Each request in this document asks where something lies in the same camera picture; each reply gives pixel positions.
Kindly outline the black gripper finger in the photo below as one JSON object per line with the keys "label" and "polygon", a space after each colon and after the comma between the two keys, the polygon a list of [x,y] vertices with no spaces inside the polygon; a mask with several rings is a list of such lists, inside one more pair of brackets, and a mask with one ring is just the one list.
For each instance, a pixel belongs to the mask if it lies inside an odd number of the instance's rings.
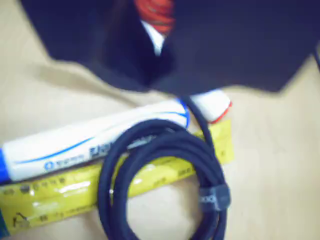
{"label": "black gripper finger", "polygon": [[103,82],[148,91],[158,57],[132,0],[23,0],[48,55],[79,64]]}
{"label": "black gripper finger", "polygon": [[177,96],[281,90],[320,40],[317,0],[176,0],[150,86]]}

